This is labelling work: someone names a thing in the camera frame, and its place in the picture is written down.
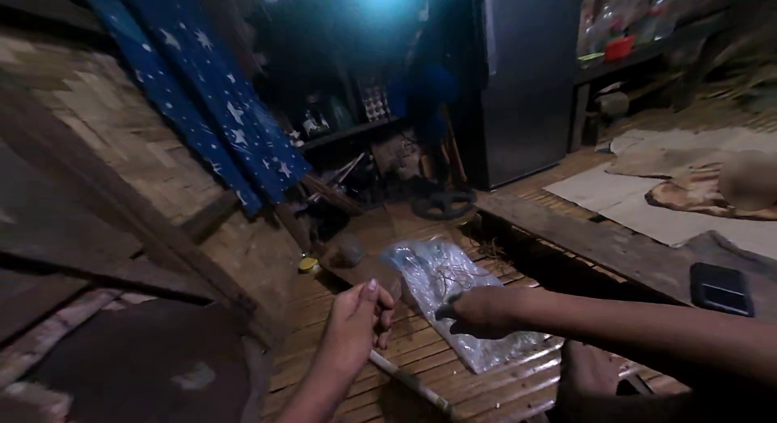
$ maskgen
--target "yellow lid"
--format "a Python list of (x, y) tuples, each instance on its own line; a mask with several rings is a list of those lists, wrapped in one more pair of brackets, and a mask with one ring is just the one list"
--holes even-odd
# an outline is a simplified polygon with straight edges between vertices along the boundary
[(306, 257), (299, 261), (299, 270), (300, 271), (310, 271), (313, 267), (318, 264), (318, 259), (315, 259), (314, 257)]

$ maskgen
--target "blue curtain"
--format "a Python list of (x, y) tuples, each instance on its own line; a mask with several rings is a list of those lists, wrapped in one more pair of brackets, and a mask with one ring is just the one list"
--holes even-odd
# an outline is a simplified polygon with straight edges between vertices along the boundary
[(310, 170), (196, 0), (88, 0), (157, 108), (249, 216)]

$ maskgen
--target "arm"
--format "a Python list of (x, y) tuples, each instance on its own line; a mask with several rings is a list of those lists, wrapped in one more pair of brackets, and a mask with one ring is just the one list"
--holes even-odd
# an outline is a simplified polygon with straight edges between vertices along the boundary
[(684, 374), (714, 372), (728, 380), (777, 389), (777, 325), (756, 319), (684, 306), (497, 287), (466, 292), (443, 316), (459, 320), (452, 333), (494, 338), (509, 331), (536, 330), (580, 340), (692, 387), (704, 383)]
[(373, 346), (386, 349), (393, 309), (375, 279), (338, 295), (311, 368), (276, 423), (331, 421)]

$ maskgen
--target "hand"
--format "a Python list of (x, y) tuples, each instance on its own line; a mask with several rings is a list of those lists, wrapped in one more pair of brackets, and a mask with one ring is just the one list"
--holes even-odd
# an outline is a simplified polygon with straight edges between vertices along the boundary
[(394, 299), (375, 279), (341, 293), (329, 311), (315, 365), (336, 376), (356, 376), (373, 347), (388, 347), (393, 313)]
[(435, 313), (437, 319), (451, 318), (451, 334), (467, 334), (475, 338), (496, 340), (520, 329), (516, 306), (527, 291), (541, 291), (501, 286), (478, 286), (461, 295)]

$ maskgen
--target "clear plastic bag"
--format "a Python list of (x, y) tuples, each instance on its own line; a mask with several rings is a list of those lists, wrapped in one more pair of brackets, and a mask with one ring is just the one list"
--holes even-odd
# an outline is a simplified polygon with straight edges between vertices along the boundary
[(515, 332), (500, 340), (451, 335), (452, 319), (436, 320), (434, 313), (452, 296), (474, 288), (502, 286), (493, 274), (472, 262), (466, 253), (442, 239), (402, 241), (386, 247), (382, 259), (402, 272), (423, 315), (475, 373), (536, 349), (546, 337), (537, 332)]

